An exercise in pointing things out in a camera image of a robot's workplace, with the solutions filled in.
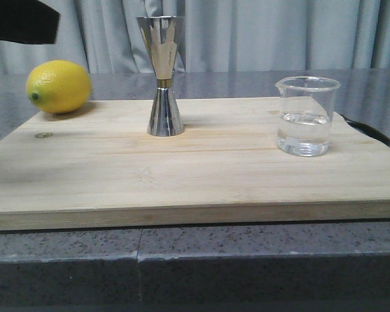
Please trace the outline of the black gripper finger at jigger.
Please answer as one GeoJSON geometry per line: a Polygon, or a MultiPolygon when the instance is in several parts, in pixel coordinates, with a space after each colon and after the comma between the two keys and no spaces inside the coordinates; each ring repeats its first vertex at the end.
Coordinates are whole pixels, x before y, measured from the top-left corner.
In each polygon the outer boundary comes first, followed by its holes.
{"type": "Polygon", "coordinates": [[[0,40],[54,44],[60,14],[41,1],[0,1],[0,40]]]}

